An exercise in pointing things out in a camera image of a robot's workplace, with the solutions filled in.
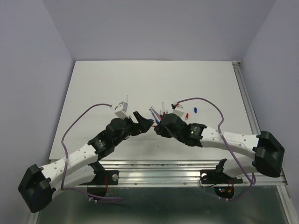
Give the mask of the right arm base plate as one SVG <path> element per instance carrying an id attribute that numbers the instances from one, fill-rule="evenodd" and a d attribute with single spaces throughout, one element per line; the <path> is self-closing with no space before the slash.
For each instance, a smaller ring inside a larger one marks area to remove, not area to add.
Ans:
<path id="1" fill-rule="evenodd" d="M 200 170 L 200 185 L 217 185 L 217 184 L 241 184 L 242 179 L 236 177 L 229 177 L 228 175 L 217 172 L 216 169 L 202 169 Z"/>

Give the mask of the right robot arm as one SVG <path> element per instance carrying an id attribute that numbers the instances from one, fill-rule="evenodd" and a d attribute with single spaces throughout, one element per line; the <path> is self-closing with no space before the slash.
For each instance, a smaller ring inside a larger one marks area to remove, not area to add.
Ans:
<path id="1" fill-rule="evenodd" d="M 255 172 L 280 177 L 285 149 L 268 131 L 258 135 L 220 133 L 204 124 L 187 124 L 173 113 L 163 116 L 154 131 L 190 147 L 228 150 L 233 158 L 222 159 L 215 170 L 215 177 L 220 182 Z"/>

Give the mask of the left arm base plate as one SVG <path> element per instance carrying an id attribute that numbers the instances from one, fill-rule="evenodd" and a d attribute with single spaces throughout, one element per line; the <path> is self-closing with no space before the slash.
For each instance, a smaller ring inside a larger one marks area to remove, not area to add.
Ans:
<path id="1" fill-rule="evenodd" d="M 98 173 L 93 172 L 92 179 L 81 185 L 118 185 L 119 171 L 118 170 L 105 170 Z"/>

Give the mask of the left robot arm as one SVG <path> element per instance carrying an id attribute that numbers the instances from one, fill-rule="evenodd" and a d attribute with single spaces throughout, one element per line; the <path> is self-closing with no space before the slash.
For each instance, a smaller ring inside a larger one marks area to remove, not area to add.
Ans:
<path id="1" fill-rule="evenodd" d="M 58 161 L 41 167 L 36 164 L 28 167 L 18 191 L 29 210 L 36 213 L 48 206 L 58 187 L 65 186 L 66 177 L 84 166 L 92 168 L 88 172 L 88 179 L 94 184 L 101 183 L 104 172 L 99 160 L 110 155 L 122 141 L 146 133 L 153 125 L 153 121 L 142 117 L 139 112 L 135 111 L 133 115 L 136 122 L 130 117 L 112 119 L 102 132 L 83 147 Z"/>

